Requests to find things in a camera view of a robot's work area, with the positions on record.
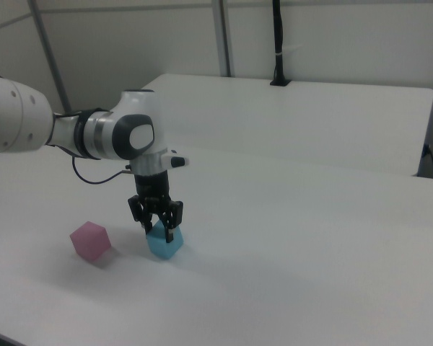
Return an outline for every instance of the white wall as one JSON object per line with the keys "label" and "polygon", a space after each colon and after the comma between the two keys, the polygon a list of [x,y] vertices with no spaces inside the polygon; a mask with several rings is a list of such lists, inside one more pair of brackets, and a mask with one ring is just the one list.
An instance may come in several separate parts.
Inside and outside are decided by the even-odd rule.
{"label": "white wall", "polygon": [[0,0],[0,75],[39,90],[56,112],[62,111],[26,1]]}
{"label": "white wall", "polygon": [[210,0],[38,4],[73,109],[111,108],[164,73],[220,75]]}
{"label": "white wall", "polygon": [[[281,11],[284,47],[301,45],[284,58],[288,77],[433,89],[433,4],[284,5]],[[272,78],[271,7],[229,0],[228,12],[235,76]],[[433,115],[428,142],[433,150]],[[428,159],[421,172],[431,177]]]}

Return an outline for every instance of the black cable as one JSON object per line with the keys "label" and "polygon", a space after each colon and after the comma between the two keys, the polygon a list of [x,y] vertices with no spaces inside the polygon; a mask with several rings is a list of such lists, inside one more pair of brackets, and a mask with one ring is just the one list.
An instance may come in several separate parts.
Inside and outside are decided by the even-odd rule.
{"label": "black cable", "polygon": [[115,173],[112,177],[107,178],[105,180],[102,180],[100,182],[90,182],[89,180],[86,180],[85,178],[83,178],[83,176],[80,175],[80,173],[77,171],[77,168],[75,167],[75,157],[74,156],[72,157],[72,168],[74,169],[75,174],[80,178],[81,181],[86,182],[87,184],[91,184],[91,185],[104,184],[105,182],[109,182],[110,180],[114,179],[115,177],[118,177],[122,173],[130,173],[129,171],[120,171],[120,172]]}

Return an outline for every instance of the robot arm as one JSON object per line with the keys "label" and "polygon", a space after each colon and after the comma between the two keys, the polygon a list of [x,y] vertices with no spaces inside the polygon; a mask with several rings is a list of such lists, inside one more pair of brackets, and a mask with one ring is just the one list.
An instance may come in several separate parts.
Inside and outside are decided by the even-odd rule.
{"label": "robot arm", "polygon": [[171,201],[167,170],[186,166],[189,160],[167,150],[152,90],[126,90],[111,110],[54,115],[43,94],[0,78],[0,153],[32,151],[46,144],[74,157],[129,160],[138,192],[128,201],[135,221],[148,233],[156,214],[167,243],[173,240],[183,204]]}

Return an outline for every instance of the foam block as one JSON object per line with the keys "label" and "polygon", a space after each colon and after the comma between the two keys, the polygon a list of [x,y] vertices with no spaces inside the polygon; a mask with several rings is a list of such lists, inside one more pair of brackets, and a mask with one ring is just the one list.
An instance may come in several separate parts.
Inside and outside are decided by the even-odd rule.
{"label": "foam block", "polygon": [[89,221],[79,227],[70,237],[76,253],[90,262],[95,261],[110,248],[106,229]]}
{"label": "foam block", "polygon": [[165,260],[170,259],[183,245],[183,235],[179,226],[173,232],[173,241],[170,243],[165,241],[165,229],[161,221],[156,222],[152,227],[152,230],[146,235],[146,240],[149,250]]}

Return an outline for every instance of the white table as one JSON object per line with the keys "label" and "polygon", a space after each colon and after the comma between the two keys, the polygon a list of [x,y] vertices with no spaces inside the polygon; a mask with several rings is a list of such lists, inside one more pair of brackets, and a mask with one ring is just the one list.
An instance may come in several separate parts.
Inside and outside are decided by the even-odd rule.
{"label": "white table", "polygon": [[172,74],[146,88],[176,143],[407,176],[433,103],[430,89]]}
{"label": "white table", "polygon": [[[55,148],[0,155],[0,333],[26,345],[433,345],[433,180],[171,146],[185,245],[155,258],[126,200]],[[122,167],[81,161],[97,179]],[[69,234],[113,250],[92,265]]]}

